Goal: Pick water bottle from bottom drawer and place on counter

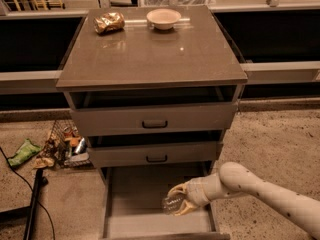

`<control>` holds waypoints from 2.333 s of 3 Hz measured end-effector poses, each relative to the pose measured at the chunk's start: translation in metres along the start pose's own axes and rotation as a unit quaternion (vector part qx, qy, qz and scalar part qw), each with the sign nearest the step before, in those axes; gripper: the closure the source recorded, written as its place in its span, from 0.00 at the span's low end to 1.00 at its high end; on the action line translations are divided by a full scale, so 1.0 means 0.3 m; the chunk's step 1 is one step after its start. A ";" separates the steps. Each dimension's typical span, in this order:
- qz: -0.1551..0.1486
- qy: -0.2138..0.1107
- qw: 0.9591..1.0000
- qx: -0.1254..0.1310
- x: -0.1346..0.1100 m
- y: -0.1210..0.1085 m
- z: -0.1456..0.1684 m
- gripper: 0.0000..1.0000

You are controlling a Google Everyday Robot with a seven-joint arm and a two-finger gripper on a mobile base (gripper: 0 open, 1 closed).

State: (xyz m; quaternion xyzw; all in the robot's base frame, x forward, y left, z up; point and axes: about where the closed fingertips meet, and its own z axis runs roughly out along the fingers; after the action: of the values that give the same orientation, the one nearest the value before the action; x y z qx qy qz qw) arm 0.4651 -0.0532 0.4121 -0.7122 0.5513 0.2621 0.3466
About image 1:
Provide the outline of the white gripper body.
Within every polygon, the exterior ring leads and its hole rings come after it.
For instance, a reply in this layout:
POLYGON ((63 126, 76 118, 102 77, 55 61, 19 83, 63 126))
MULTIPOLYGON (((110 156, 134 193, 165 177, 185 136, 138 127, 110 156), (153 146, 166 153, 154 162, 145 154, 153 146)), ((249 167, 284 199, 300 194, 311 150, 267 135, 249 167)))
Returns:
POLYGON ((198 207, 207 205, 210 199, 206 195, 205 187, 207 184, 203 177, 191 179, 186 183, 187 199, 198 207))

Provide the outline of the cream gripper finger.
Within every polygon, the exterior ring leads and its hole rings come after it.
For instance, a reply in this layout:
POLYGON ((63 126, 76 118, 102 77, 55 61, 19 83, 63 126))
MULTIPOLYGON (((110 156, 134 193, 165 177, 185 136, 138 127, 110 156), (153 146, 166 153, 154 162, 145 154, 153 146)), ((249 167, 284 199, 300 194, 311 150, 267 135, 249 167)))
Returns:
POLYGON ((176 195, 186 195, 187 194, 187 184, 186 183, 181 183, 173 188, 171 188, 167 194, 168 197, 174 197, 176 195))
POLYGON ((182 216, 189 214, 191 212, 194 212, 198 209, 198 206, 193 204, 190 201, 184 200, 177 208, 177 210, 174 212, 175 216, 182 216))

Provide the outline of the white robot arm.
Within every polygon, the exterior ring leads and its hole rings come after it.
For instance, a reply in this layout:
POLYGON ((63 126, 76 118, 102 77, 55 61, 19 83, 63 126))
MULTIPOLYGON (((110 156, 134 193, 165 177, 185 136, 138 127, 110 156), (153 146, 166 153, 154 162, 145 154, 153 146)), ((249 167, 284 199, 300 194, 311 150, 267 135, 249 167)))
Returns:
POLYGON ((320 202, 270 183, 235 162, 224 163, 216 173, 174 186, 162 201, 166 214, 186 215, 217 199, 251 195, 292 223, 320 239, 320 202))

